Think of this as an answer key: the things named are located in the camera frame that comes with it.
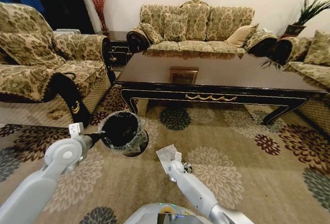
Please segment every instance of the carpet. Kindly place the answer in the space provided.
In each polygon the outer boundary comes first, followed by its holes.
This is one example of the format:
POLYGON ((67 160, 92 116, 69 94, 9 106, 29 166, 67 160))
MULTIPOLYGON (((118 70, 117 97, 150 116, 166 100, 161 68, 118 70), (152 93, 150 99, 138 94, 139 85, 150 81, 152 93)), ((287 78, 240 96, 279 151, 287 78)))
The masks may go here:
MULTIPOLYGON (((116 110, 127 109, 114 86, 91 116, 86 133, 116 110)), ((327 223, 330 219, 330 144, 295 113, 263 126, 268 106, 150 101, 143 117, 150 138, 137 157, 102 142, 63 175, 36 223, 123 223, 152 202, 191 210, 155 153, 174 144, 220 204, 255 224, 327 223)), ((47 147, 68 137, 64 128, 2 124, 0 204, 43 165, 47 147)))

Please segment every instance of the sofa armrest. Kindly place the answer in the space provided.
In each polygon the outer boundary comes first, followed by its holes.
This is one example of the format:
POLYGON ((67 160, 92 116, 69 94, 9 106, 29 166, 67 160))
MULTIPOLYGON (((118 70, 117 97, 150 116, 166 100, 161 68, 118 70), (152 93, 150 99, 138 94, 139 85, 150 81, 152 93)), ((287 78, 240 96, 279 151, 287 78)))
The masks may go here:
POLYGON ((90 113, 75 83, 52 69, 32 66, 0 65, 0 101, 44 103, 59 94, 66 102, 73 121, 88 125, 90 113))
POLYGON ((244 49, 256 56, 267 56, 277 41, 277 36, 269 31, 257 31, 244 45, 244 49))
POLYGON ((49 98, 48 86, 56 74, 41 67, 0 65, 0 101, 42 102, 49 98))
POLYGON ((311 38, 285 37, 275 45, 271 58, 284 65, 290 61, 303 61, 311 44, 311 38))
POLYGON ((128 32, 126 39, 131 53, 144 51, 150 46, 150 41, 140 25, 128 32))
POLYGON ((109 54, 109 38, 102 35, 54 34, 56 52, 67 60, 102 60, 109 54))

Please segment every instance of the dark wooden coffee table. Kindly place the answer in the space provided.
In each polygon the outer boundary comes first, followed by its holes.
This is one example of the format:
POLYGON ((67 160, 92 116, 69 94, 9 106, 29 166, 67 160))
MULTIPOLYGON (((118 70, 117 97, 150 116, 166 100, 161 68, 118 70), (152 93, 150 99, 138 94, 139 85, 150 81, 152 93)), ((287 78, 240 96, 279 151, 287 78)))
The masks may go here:
POLYGON ((133 98, 256 104, 278 106, 263 122, 271 125, 318 94, 321 88, 309 84, 294 72, 274 66, 262 68, 265 57, 193 52, 145 52, 135 54, 116 83, 133 113, 133 98))

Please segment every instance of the floral upholstered sofa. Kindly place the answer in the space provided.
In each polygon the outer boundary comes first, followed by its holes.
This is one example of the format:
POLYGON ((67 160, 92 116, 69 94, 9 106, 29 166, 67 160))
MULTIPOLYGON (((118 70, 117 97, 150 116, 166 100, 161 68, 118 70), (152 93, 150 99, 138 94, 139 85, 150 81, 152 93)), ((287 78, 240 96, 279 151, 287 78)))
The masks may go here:
MULTIPOLYGON (((314 38, 282 38, 271 58, 330 92, 330 34, 317 30, 314 38)), ((299 111, 330 135, 330 93, 322 99, 311 98, 299 111)))
POLYGON ((145 50, 265 53, 277 40, 271 32, 254 30, 241 47, 224 42, 241 26, 250 25, 253 17, 250 7, 212 7, 200 0, 181 6, 143 5, 140 25, 127 34, 127 41, 133 53, 145 50), (171 21, 168 15, 181 17, 171 21), (178 36, 167 34, 179 29, 182 32, 178 36))
POLYGON ((88 125, 114 81, 105 36, 54 34, 43 16, 0 3, 0 123, 88 125))

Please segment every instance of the armchair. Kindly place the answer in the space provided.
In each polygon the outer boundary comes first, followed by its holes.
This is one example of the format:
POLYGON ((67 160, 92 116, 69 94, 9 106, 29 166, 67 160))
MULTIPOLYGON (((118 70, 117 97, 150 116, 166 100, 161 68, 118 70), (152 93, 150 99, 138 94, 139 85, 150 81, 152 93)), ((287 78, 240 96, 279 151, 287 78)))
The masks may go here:
POLYGON ((330 136, 330 67, 304 62, 311 44, 312 38, 282 38, 272 49, 270 58, 284 65, 286 70, 302 75, 310 84, 329 92, 324 98, 310 98, 298 111, 330 136))
POLYGON ((34 8, 0 3, 0 123, 87 126, 115 79, 110 46, 106 36, 54 34, 34 8))

